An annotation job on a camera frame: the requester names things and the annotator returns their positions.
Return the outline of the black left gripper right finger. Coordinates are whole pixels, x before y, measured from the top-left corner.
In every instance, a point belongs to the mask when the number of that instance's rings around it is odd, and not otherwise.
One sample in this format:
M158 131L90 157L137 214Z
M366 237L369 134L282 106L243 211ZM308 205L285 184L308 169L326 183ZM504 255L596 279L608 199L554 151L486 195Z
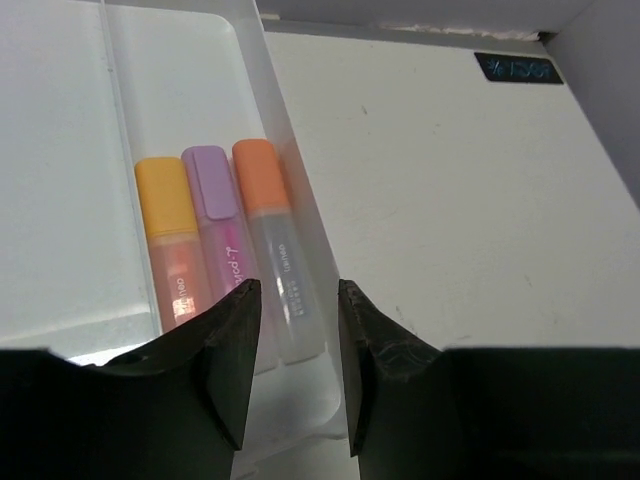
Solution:
M338 287L350 451L364 479L635 479L639 353L438 350Z

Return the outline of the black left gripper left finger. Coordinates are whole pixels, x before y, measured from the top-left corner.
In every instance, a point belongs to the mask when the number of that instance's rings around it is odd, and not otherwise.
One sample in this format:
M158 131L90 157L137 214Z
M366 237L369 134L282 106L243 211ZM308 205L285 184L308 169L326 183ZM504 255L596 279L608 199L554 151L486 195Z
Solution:
M250 279L102 366L1 354L5 479L227 479L242 448L261 321Z

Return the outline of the yellow cap highlighter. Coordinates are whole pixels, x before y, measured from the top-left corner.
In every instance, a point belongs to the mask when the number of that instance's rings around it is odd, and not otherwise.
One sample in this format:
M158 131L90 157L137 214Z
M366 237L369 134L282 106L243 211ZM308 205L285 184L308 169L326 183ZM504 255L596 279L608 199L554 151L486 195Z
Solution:
M214 304L186 168L177 157L149 157L135 179L163 332Z

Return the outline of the orange cap highlighter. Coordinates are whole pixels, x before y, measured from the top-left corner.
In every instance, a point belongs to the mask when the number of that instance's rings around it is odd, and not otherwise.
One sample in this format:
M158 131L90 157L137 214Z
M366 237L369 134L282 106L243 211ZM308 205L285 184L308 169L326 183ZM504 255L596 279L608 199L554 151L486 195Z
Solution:
M244 139L232 159L281 359L314 358L325 351L323 322L276 149L266 139Z

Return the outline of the purple cap highlighter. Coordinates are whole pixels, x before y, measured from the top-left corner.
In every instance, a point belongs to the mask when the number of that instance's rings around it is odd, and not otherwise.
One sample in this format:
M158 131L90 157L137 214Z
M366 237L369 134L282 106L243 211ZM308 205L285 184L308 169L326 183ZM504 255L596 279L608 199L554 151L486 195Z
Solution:
M193 146L181 155L213 299L259 277L231 166L223 148Z

